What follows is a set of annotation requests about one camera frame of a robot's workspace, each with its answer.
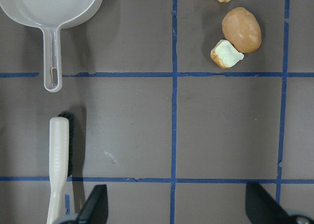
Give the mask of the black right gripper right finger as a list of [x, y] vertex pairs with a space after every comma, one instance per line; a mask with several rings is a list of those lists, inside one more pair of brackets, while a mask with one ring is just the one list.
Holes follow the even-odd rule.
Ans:
[[252, 224], [294, 223], [294, 217], [288, 215], [258, 182], [246, 184], [245, 212]]

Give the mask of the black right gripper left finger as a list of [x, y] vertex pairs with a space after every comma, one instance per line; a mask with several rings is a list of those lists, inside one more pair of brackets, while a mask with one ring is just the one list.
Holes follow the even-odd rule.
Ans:
[[108, 219], [107, 185], [96, 185], [79, 212], [77, 224], [105, 224]]

